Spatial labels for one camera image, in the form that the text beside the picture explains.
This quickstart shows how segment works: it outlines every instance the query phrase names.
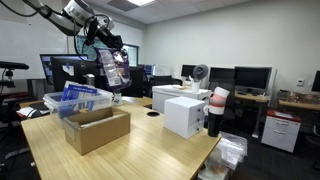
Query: white wall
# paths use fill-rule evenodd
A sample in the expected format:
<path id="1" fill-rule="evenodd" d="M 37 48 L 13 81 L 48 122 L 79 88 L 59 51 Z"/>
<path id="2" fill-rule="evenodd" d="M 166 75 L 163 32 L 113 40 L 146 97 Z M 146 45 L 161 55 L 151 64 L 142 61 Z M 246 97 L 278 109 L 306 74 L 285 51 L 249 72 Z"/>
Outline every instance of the white wall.
<path id="1" fill-rule="evenodd" d="M 105 14 L 110 16 L 113 19 L 113 23 L 114 23 L 114 28 L 111 30 L 111 32 L 114 35 L 120 35 L 124 44 L 139 46 L 139 54 L 143 53 L 143 36 L 144 36 L 143 24 L 139 22 L 135 22 L 125 17 L 120 18 L 119 17 L 120 15 L 115 16 L 114 18 L 114 16 L 109 15 L 113 13 L 110 13 L 106 10 L 98 8 L 94 5 L 90 5 L 90 7 L 94 9 L 96 14 Z M 69 52 L 75 53 L 74 45 L 73 45 L 73 37 L 69 37 L 68 42 L 69 42 L 68 43 Z"/>
<path id="2" fill-rule="evenodd" d="M 22 14 L 31 14 L 33 9 L 22 1 L 4 0 L 6 4 Z M 60 12 L 68 0 L 41 0 L 52 9 Z M 108 14 L 93 7 L 96 13 Z M 144 25 L 128 18 L 115 16 L 117 20 L 114 34 L 122 36 L 123 42 L 133 44 L 143 50 Z M 29 70 L 14 70 L 16 88 L 4 88 L 3 92 L 26 91 L 27 78 L 45 78 L 39 54 L 74 53 L 73 39 L 67 38 L 49 21 L 36 15 L 20 17 L 0 4 L 0 61 L 22 62 L 29 65 Z"/>
<path id="3" fill-rule="evenodd" d="M 320 70 L 320 1 L 252 1 L 147 26 L 144 63 L 278 69 L 274 91 L 297 87 Z"/>
<path id="4" fill-rule="evenodd" d="M 12 9 L 31 14 L 33 9 L 22 1 L 4 0 Z M 61 0 L 42 0 L 53 9 L 62 9 Z M 54 25 L 40 15 L 21 17 L 0 5 L 0 61 L 21 62 L 29 65 L 29 70 L 14 70 L 16 88 L 4 88 L 3 92 L 26 91 L 27 78 L 44 78 L 40 62 L 41 53 L 66 53 L 67 41 Z"/>

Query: ceiling light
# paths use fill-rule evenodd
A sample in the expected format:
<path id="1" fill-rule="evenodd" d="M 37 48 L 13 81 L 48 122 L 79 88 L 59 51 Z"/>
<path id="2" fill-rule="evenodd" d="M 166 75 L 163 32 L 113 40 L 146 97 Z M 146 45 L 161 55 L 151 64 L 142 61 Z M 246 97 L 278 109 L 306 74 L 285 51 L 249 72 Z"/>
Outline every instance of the ceiling light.
<path id="1" fill-rule="evenodd" d="M 128 1 L 137 6 L 146 6 L 146 5 L 157 2 L 155 0 L 128 0 Z"/>

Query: computer monitor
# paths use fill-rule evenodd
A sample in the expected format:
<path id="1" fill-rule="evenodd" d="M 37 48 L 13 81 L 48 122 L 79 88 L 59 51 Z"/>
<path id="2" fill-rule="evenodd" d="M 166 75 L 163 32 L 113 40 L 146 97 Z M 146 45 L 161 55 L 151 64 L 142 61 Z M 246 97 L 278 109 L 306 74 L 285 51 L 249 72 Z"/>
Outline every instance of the computer monitor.
<path id="1" fill-rule="evenodd" d="M 181 76 L 182 77 L 193 77 L 193 69 L 195 65 L 182 65 Z"/>
<path id="2" fill-rule="evenodd" d="M 230 68 L 210 68 L 210 79 L 234 79 L 234 69 Z"/>
<path id="3" fill-rule="evenodd" d="M 74 75 L 70 75 L 63 69 L 65 67 L 73 67 Z M 95 61 L 79 61 L 70 58 L 51 57 L 51 68 L 54 90 L 56 92 L 63 91 L 66 81 L 73 81 L 80 84 L 86 84 L 87 79 L 84 77 L 87 74 L 100 76 L 100 68 Z"/>
<path id="4" fill-rule="evenodd" d="M 122 96 L 143 97 L 143 76 L 142 67 L 129 67 L 131 86 L 122 89 Z"/>
<path id="5" fill-rule="evenodd" d="M 53 85 L 52 68 L 51 68 L 51 60 L 50 60 L 51 57 L 81 60 L 79 56 L 76 54 L 40 54 L 42 67 L 43 67 L 48 85 Z M 80 57 L 85 60 L 88 59 L 88 55 L 81 55 Z"/>
<path id="6" fill-rule="evenodd" d="M 320 92 L 320 71 L 317 71 L 311 91 Z"/>
<path id="7" fill-rule="evenodd" d="M 258 90 L 266 92 L 268 89 L 271 67 L 235 67 L 235 86 L 241 90 Z"/>

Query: blue and white package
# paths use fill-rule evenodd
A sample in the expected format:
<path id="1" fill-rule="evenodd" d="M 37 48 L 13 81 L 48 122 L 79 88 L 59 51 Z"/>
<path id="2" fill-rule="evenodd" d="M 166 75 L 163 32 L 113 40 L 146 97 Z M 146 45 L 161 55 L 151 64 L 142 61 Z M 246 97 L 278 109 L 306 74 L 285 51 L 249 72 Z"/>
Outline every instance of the blue and white package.
<path id="1" fill-rule="evenodd" d="M 61 101 L 86 99 L 86 98 L 90 98 L 97 95 L 98 95 L 98 90 L 93 86 L 81 85 L 75 82 L 67 81 L 63 90 Z M 87 101 L 87 102 L 77 103 L 72 106 L 63 107 L 60 109 L 60 111 L 63 112 L 62 114 L 68 115 L 70 113 L 72 114 L 81 109 L 87 109 L 89 111 L 92 111 L 93 106 L 94 106 L 94 101 Z"/>

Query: white box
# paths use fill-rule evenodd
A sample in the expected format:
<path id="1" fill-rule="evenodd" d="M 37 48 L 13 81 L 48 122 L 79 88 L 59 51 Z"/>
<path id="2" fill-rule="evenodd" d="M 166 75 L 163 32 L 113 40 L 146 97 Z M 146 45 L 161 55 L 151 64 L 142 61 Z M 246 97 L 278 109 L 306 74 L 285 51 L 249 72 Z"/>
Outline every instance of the white box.
<path id="1" fill-rule="evenodd" d="M 164 101 L 166 99 L 183 96 L 201 101 L 204 100 L 208 104 L 211 91 L 200 89 L 198 93 L 194 93 L 190 89 L 179 90 L 172 87 L 172 85 L 164 85 L 153 86 L 152 93 L 152 109 L 164 113 Z"/>
<path id="2" fill-rule="evenodd" d="M 203 129 L 205 104 L 204 101 L 187 97 L 165 100 L 164 127 L 184 138 L 190 138 Z"/>

